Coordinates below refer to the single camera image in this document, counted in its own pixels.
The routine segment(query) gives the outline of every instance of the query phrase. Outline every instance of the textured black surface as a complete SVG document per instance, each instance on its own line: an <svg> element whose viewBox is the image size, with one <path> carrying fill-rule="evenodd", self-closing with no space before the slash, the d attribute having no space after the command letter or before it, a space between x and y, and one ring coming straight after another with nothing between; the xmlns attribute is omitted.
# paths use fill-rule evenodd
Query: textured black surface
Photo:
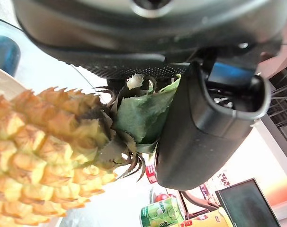
<svg viewBox="0 0 287 227"><path fill-rule="evenodd" d="M94 66L89 66L89 65L81 65L82 67L86 68L87 70L93 72L94 74L98 75L101 78L106 78L106 79L126 79L134 74L143 74L145 76L152 76L155 78L172 78L176 74L180 73L183 74L186 69L181 68L172 68L172 67L163 67L163 68L146 68L146 69L100 69L96 68Z"/></svg>

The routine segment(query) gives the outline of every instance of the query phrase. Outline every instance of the wall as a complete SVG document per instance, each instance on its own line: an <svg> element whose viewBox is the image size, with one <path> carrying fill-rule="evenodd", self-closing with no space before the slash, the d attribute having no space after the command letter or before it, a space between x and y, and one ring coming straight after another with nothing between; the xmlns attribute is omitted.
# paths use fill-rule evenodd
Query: wall
<svg viewBox="0 0 287 227"><path fill-rule="evenodd" d="M256 72L261 72L265 78L271 78L287 66L287 24L283 29L283 46L277 57L271 58L259 64Z"/></svg>

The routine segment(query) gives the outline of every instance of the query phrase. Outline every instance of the black frame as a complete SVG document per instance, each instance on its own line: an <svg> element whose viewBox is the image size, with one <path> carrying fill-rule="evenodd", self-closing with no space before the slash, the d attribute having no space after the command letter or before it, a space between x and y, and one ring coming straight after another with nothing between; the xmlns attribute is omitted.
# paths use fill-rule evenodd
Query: black frame
<svg viewBox="0 0 287 227"><path fill-rule="evenodd" d="M268 201L267 201L265 195L262 193L262 190L260 189L259 185L257 184L255 178L251 178L251 179L249 179L249 180L246 180L246 181L243 181L243 182L234 184L234 185L232 185L232 186L230 186L230 187L227 187L227 188L225 188L225 189L218 190L218 191L215 192L215 193L216 193L216 196L217 196L217 198L218 198L218 200L219 200L219 202L220 202L220 204L221 204L221 206L224 208L224 210L225 210L226 213L228 214L229 219L231 220L233 226L235 226L235 224L234 224L233 219L232 219L232 217L231 217L231 214L230 214L230 212L229 212L229 208L226 206L226 204L225 204L225 202L224 202L224 200L223 200L223 197L222 197L221 192L226 191L226 190L231 189L231 188L234 188L234 187L237 187L237 186L239 186L239 185L242 185L242 184L247 183L247 182L250 182L250 181L253 181L253 182L255 183L255 185L257 186L257 189L259 190L260 194L262 195L262 197L263 197L263 199L264 199L264 201L265 201L267 207L269 208L270 212L272 213L272 215L273 215L274 219L276 220L278 226L280 226L277 217L275 216L275 214L274 214L274 212L273 212L271 206L269 205L269 203L268 203Z"/></svg>

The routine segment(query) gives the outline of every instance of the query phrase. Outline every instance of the green leaf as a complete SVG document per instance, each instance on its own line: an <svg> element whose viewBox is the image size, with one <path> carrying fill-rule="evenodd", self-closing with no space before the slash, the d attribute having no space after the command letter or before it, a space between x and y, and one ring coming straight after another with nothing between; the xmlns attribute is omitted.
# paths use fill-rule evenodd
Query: green leaf
<svg viewBox="0 0 287 227"><path fill-rule="evenodd" d="M173 100L177 83L174 86L175 89L123 99L115 127L133 136L136 143L141 143L146 135L145 143L155 142L166 121L165 112Z"/></svg>
<svg viewBox="0 0 287 227"><path fill-rule="evenodd" d="M179 77L176 81L174 81L173 83L171 83L170 85L164 87L163 89L161 89L159 92L166 92L166 91L172 91L177 89L179 82L180 82L180 74L177 74L177 76Z"/></svg>

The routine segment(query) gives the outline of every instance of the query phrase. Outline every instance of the blue object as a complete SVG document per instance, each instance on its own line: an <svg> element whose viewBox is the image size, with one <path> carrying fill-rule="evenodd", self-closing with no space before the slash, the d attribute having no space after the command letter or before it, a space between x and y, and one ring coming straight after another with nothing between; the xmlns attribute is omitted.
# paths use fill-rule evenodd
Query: blue object
<svg viewBox="0 0 287 227"><path fill-rule="evenodd" d="M0 35L0 69L14 77L20 60L20 48L12 39Z"/></svg>
<svg viewBox="0 0 287 227"><path fill-rule="evenodd" d="M216 62L208 81L231 87L245 87L251 83L254 71Z"/></svg>

